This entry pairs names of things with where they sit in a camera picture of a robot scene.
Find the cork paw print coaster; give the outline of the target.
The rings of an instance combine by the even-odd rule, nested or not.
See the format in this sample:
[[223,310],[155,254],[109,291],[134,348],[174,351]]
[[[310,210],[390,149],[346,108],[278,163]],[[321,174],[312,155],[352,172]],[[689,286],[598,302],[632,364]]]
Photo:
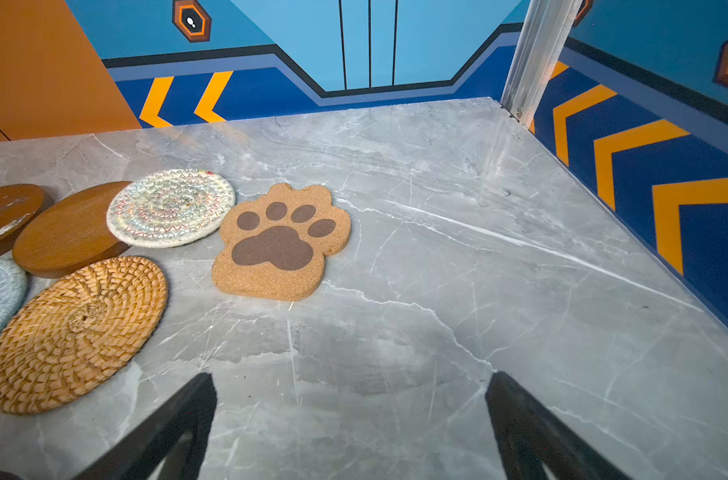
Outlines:
[[326,187],[276,184],[224,217],[213,283],[232,295],[304,299],[319,287],[326,259],[347,246],[351,229],[349,213],[333,205]]

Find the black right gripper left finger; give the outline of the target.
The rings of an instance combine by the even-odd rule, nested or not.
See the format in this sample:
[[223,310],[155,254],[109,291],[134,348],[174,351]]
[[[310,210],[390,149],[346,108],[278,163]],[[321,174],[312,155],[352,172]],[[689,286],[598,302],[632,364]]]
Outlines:
[[217,407],[213,376],[199,373],[79,479],[197,479]]

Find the brown round wooden coaster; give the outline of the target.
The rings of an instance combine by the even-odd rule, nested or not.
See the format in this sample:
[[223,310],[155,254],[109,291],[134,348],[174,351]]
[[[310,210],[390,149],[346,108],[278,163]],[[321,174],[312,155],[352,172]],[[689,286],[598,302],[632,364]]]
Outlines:
[[107,211],[129,184],[100,184],[44,211],[16,239],[12,250],[16,264],[34,276],[52,279],[128,250],[129,245],[109,230]]

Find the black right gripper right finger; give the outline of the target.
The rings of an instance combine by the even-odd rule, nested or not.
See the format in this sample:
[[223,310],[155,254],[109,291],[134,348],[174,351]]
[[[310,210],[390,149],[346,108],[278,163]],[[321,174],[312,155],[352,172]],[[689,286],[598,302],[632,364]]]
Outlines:
[[509,479],[626,479],[508,373],[492,375],[485,394]]

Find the white multicolour woven rope coaster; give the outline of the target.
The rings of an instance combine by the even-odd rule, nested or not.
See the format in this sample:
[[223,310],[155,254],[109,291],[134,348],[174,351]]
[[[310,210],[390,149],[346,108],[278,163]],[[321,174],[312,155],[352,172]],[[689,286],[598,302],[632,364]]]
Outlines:
[[221,175],[169,169],[123,188],[108,207],[106,224],[130,246],[172,248],[214,233],[235,204],[235,189]]

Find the dark scratched wooden coaster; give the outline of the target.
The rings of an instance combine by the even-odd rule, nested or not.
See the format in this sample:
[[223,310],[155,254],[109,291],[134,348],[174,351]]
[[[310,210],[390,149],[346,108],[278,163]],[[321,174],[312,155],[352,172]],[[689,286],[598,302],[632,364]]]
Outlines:
[[10,251],[22,230],[52,204],[52,197],[38,185],[0,187],[0,256]]

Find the woven rattan round coaster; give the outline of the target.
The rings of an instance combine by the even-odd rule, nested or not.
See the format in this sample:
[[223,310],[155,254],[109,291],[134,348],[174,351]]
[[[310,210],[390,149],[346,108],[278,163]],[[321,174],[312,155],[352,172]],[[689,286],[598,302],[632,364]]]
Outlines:
[[153,261],[85,266],[42,290],[0,334],[0,411],[47,412],[83,397],[141,350],[168,301]]

